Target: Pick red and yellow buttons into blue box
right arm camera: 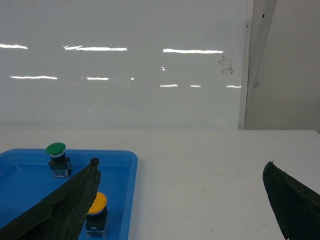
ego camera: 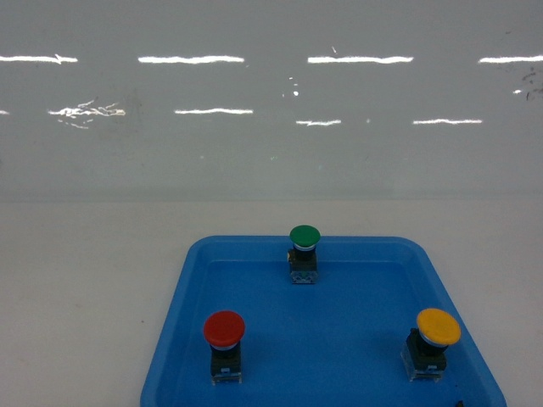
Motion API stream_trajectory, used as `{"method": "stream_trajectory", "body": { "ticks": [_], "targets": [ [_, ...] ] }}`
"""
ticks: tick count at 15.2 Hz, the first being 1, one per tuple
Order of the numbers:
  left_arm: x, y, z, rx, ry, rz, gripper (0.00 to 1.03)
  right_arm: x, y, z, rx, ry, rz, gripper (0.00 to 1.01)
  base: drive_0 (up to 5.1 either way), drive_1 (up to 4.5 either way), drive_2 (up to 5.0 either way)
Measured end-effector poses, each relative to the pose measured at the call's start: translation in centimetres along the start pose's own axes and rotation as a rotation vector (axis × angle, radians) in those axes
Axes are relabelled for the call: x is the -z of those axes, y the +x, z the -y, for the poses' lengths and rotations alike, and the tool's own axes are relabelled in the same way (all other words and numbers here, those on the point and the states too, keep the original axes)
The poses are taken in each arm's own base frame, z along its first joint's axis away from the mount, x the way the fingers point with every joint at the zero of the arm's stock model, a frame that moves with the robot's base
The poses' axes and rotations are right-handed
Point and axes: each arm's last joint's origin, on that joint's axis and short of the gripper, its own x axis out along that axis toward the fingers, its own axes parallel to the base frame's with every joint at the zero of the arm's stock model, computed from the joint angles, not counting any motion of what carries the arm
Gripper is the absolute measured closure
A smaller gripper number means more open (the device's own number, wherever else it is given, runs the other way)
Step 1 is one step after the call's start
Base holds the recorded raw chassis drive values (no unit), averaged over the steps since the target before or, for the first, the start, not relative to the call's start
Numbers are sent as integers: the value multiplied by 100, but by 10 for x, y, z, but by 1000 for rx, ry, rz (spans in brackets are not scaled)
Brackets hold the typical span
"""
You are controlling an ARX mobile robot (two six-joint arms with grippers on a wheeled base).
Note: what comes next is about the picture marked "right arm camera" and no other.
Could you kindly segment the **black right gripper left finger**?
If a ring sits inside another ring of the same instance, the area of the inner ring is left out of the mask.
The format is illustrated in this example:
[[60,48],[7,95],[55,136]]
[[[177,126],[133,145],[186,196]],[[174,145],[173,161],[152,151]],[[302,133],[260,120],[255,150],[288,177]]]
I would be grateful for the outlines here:
[[77,240],[101,180],[99,159],[0,229],[2,240]]

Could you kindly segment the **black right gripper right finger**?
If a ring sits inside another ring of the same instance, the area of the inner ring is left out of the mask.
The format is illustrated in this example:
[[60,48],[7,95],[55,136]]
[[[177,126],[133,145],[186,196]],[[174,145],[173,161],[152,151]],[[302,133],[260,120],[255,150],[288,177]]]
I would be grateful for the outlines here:
[[286,240],[320,238],[320,195],[268,162],[262,172],[265,191]]

